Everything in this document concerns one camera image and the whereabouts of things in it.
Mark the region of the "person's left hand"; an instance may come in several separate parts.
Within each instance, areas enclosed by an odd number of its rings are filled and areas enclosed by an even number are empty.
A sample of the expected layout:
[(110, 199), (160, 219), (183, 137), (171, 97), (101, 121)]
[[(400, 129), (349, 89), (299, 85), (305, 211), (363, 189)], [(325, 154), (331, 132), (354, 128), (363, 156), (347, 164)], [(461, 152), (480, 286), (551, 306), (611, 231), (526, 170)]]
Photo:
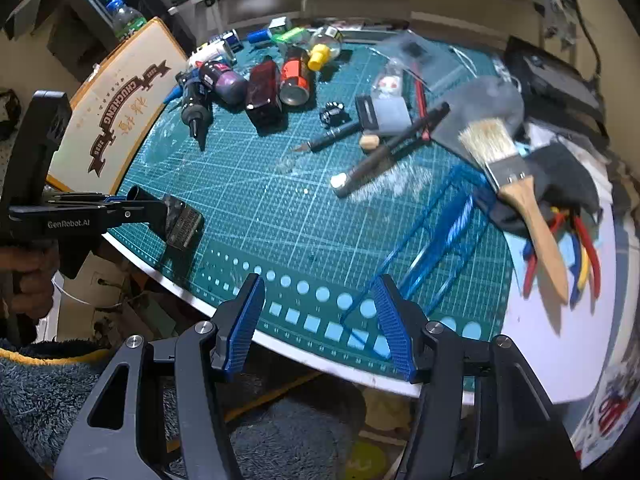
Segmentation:
[(32, 320), (45, 318), (53, 307), (53, 277), (58, 272), (58, 246), (47, 250), (26, 250), (17, 247), (1, 248), (1, 271), (21, 275), (18, 292), (14, 292), (10, 309), (26, 314)]

